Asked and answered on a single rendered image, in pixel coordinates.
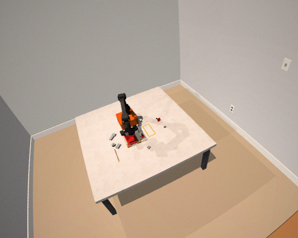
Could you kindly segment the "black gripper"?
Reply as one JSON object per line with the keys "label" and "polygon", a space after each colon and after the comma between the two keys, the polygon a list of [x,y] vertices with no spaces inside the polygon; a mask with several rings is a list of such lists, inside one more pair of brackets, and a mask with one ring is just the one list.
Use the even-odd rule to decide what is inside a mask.
{"label": "black gripper", "polygon": [[[135,130],[135,131],[137,131],[137,130],[138,130],[137,125],[134,125],[134,126],[132,127],[132,129]],[[120,135],[121,135],[121,136],[125,136],[125,137],[126,137],[125,133],[126,133],[126,132],[123,131],[123,130],[120,131]]]}

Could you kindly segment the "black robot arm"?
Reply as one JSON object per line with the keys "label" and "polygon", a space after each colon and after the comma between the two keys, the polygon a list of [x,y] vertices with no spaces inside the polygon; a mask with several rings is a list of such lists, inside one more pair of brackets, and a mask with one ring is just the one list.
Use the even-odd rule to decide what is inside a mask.
{"label": "black robot arm", "polygon": [[122,120],[122,125],[124,125],[125,132],[128,132],[129,136],[133,135],[135,133],[135,130],[130,128],[130,117],[128,116],[130,113],[130,106],[126,103],[126,95],[125,93],[119,94],[118,95],[118,100],[120,101],[121,104],[121,120]]}

